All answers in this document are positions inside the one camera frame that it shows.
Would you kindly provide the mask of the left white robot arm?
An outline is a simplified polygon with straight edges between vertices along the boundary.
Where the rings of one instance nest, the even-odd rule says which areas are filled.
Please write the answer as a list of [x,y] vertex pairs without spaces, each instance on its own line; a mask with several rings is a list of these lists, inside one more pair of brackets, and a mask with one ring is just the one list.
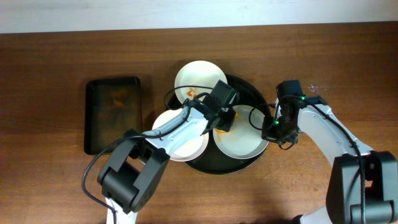
[[209,93],[200,93],[182,103],[181,112],[158,128],[125,135],[99,172],[97,181],[108,199],[113,223],[122,214],[131,218],[154,194],[171,155],[185,143],[217,128],[229,131],[236,112],[238,92],[218,81]]

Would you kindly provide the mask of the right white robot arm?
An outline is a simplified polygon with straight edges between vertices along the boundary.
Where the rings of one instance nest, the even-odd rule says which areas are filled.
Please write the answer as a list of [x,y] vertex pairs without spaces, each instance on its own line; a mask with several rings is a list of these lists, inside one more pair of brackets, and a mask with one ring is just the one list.
[[326,204],[294,223],[394,223],[397,221],[397,159],[355,137],[320,96],[305,96],[298,80],[275,88],[274,116],[264,118],[262,138],[294,146],[300,133],[318,146],[332,172]]

